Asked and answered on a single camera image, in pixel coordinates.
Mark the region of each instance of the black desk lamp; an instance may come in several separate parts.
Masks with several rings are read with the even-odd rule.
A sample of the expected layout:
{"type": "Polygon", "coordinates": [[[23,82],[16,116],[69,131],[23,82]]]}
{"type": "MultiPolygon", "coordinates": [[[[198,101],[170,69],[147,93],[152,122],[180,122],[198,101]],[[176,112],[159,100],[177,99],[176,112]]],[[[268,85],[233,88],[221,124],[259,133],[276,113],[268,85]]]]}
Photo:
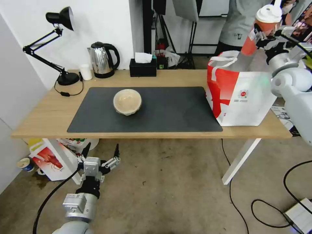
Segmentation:
{"type": "Polygon", "coordinates": [[[77,75],[76,73],[68,73],[67,71],[65,71],[64,67],[57,65],[57,64],[54,64],[54,63],[51,63],[48,60],[45,60],[44,58],[35,54],[36,50],[40,49],[41,47],[45,46],[46,44],[48,44],[48,43],[50,43],[50,42],[54,41],[55,39],[62,36],[63,29],[59,27],[60,24],[62,24],[64,27],[74,31],[74,29],[72,27],[72,22],[73,22],[72,21],[72,18],[73,18],[72,10],[68,6],[68,7],[65,7],[64,9],[62,9],[60,11],[60,13],[48,12],[48,13],[46,13],[45,17],[49,23],[53,24],[55,29],[52,32],[50,32],[49,34],[47,34],[47,35],[41,37],[40,39],[38,39],[37,41],[31,43],[30,45],[23,47],[23,51],[24,51],[24,53],[31,55],[32,57],[38,59],[39,61],[45,63],[46,65],[54,68],[57,71],[59,71],[60,75],[58,77],[58,83],[60,85],[72,85],[72,84],[76,83],[77,81],[79,81],[79,75],[77,75]],[[57,36],[52,38],[51,40],[49,40],[47,42],[44,42],[42,44],[37,45],[36,48],[32,48],[32,47],[36,46],[36,44],[39,41],[43,40],[44,38],[50,36],[53,33],[56,33],[57,36]]]}

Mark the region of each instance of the lamp arm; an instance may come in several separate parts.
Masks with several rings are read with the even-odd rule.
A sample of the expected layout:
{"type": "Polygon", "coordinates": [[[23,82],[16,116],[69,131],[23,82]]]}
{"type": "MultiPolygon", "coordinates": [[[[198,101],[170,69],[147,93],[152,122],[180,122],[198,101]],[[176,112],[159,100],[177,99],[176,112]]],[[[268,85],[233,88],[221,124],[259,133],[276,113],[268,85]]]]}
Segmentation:
{"type": "Polygon", "coordinates": [[[59,28],[59,27],[56,27],[52,32],[50,32],[50,33],[48,33],[47,35],[41,37],[41,38],[38,39],[37,41],[35,41],[35,42],[33,42],[33,43],[31,43],[31,44],[29,44],[29,45],[27,45],[27,46],[24,46],[24,47],[23,47],[23,52],[26,53],[26,54],[28,54],[28,55],[30,55],[30,56],[32,56],[32,57],[34,57],[34,58],[36,58],[36,59],[38,59],[39,61],[45,63],[46,65],[48,65],[48,66],[54,68],[55,70],[57,70],[57,71],[60,72],[60,73],[65,72],[65,69],[64,69],[64,68],[61,68],[61,67],[59,67],[58,65],[56,65],[56,64],[54,64],[54,63],[52,63],[52,62],[49,62],[48,60],[46,60],[46,59],[40,57],[39,55],[35,54],[35,51],[36,51],[36,50],[38,50],[38,49],[40,49],[41,47],[43,47],[43,46],[49,44],[50,42],[54,41],[55,39],[61,37],[61,36],[62,36],[62,31],[63,31],[63,29],[61,29],[61,28],[59,28]],[[39,41],[45,39],[46,37],[52,35],[53,33],[56,33],[57,36],[54,37],[54,38],[52,38],[51,40],[49,40],[49,41],[47,41],[47,42],[41,44],[40,46],[38,46],[38,47],[32,49],[32,46],[36,45],[39,41]]]}

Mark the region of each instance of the table leg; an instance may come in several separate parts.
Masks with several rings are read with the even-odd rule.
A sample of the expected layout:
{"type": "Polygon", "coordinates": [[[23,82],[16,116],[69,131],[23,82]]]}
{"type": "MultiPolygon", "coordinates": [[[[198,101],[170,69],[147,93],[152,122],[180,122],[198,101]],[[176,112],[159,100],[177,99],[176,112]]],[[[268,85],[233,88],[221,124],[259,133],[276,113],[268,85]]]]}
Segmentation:
{"type": "Polygon", "coordinates": [[[238,169],[243,165],[243,163],[246,161],[246,159],[254,150],[254,148],[257,146],[257,144],[260,142],[260,140],[261,138],[256,138],[256,139],[249,139],[246,141],[243,148],[241,148],[238,155],[232,162],[231,166],[229,167],[227,172],[222,177],[222,182],[224,185],[227,185],[231,181],[233,176],[236,174],[238,169]]]}
{"type": "MultiPolygon", "coordinates": [[[[77,169],[78,166],[78,162],[76,164],[73,164],[70,159],[66,156],[65,152],[63,151],[63,149],[61,148],[61,146],[59,145],[58,141],[55,139],[47,139],[47,138],[43,138],[44,142],[47,144],[47,146],[49,147],[49,149],[54,153],[54,155],[56,156],[56,158],[58,159],[58,161],[64,166],[67,167],[70,170],[70,174],[68,176],[70,176],[72,173],[75,172],[75,170],[77,169]]],[[[80,179],[81,176],[79,175],[79,173],[76,173],[73,178],[74,182],[76,184],[80,184],[80,179]]]]}

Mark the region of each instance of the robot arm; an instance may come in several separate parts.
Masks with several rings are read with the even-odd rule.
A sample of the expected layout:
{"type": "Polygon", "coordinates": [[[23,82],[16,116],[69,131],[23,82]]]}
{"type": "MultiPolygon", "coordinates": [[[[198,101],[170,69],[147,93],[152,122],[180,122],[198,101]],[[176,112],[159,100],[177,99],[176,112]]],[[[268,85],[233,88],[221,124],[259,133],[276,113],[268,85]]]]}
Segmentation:
{"type": "Polygon", "coordinates": [[[96,203],[100,198],[100,183],[104,182],[104,175],[111,172],[119,163],[119,145],[116,145],[113,158],[108,161],[96,157],[86,157],[89,151],[88,145],[82,152],[83,163],[78,167],[83,168],[81,177],[82,186],[76,193],[68,193],[63,206],[66,209],[66,217],[70,220],[53,234],[91,234],[89,223],[94,219],[96,203]]]}
{"type": "MultiPolygon", "coordinates": [[[[285,35],[291,35],[294,27],[286,27],[275,33],[275,46],[264,47],[267,64],[272,72],[271,90],[277,97],[285,100],[285,109],[302,138],[312,145],[312,75],[300,61],[306,53],[295,46],[291,51],[284,48],[285,35]]],[[[299,43],[308,52],[310,43],[299,43]]]]}
{"type": "Polygon", "coordinates": [[[301,137],[312,145],[312,86],[310,71],[288,68],[272,79],[272,93],[285,100],[285,109],[301,137]]]}

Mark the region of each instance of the stainless steel kettle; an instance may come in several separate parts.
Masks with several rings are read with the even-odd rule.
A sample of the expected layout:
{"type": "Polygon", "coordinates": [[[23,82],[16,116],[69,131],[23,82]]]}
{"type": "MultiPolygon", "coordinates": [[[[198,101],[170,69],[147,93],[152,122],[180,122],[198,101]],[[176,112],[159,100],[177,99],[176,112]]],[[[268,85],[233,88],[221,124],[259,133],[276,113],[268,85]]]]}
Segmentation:
{"type": "Polygon", "coordinates": [[[111,77],[120,63],[120,57],[116,47],[107,43],[95,42],[87,49],[89,51],[95,77],[111,77]],[[117,58],[116,64],[113,64],[110,50],[115,52],[117,58]]]}

